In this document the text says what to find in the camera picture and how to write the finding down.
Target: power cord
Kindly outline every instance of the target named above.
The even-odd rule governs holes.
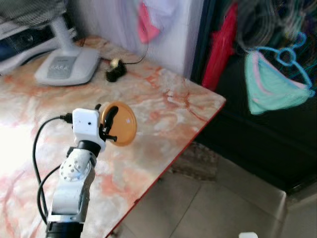
[[[54,173],[58,168],[55,168],[54,170],[52,170],[45,178],[43,181],[41,181],[41,177],[40,177],[40,173],[39,173],[39,168],[37,166],[37,162],[36,162],[36,146],[37,146],[37,142],[39,140],[39,137],[40,137],[40,134],[43,130],[43,128],[45,127],[46,124],[48,124],[49,122],[53,121],[53,120],[57,120],[57,119],[62,119],[64,120],[65,122],[67,123],[72,123],[72,114],[71,113],[67,113],[66,115],[61,115],[59,117],[54,117],[54,118],[51,118],[49,120],[47,120],[46,122],[44,122],[36,136],[35,136],[35,139],[34,139],[34,142],[33,142],[33,151],[32,151],[32,162],[33,162],[33,167],[34,167],[34,171],[35,171],[35,176],[36,176],[36,179],[38,181],[38,184],[39,184],[39,188],[38,188],[38,209],[39,209],[39,212],[41,214],[41,217],[43,219],[43,221],[45,222],[46,224],[46,217],[48,216],[48,209],[47,209],[47,205],[46,205],[46,200],[45,200],[45,195],[44,195],[44,190],[43,190],[43,185],[45,183],[45,181],[48,179],[48,177]]]

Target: blue hanger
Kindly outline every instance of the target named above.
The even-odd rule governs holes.
[[[303,67],[301,67],[297,61],[296,61],[296,53],[294,51],[295,48],[299,48],[301,46],[304,45],[304,43],[306,42],[307,36],[305,33],[303,32],[299,32],[298,33],[299,36],[299,42],[295,43],[293,46],[291,47],[286,47],[286,48],[282,48],[281,50],[277,50],[271,47],[256,47],[255,50],[265,50],[265,51],[272,51],[276,53],[276,60],[281,63],[283,66],[286,67],[290,67],[290,66],[296,66],[296,68],[300,71],[300,73],[302,74],[307,86],[309,89],[311,89],[311,87],[313,86],[312,81],[310,80],[309,76],[307,75],[306,71],[303,69]],[[284,52],[288,52],[290,55],[290,62],[285,62],[281,59],[281,55]]]

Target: rug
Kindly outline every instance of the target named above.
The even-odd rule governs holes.
[[[174,162],[170,171],[201,181],[214,181],[221,156],[208,147],[192,142]]]

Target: tile floor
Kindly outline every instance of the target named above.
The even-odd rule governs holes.
[[[221,159],[216,182],[166,173],[124,219],[119,238],[278,238],[286,194]]]

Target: white wall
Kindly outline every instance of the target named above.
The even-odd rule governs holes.
[[[82,35],[100,35],[142,55],[137,34],[138,0],[70,0],[69,11]],[[204,0],[180,0],[175,22],[149,46],[147,58],[190,76]]]
[[[281,238],[317,237],[317,195],[289,208]]]

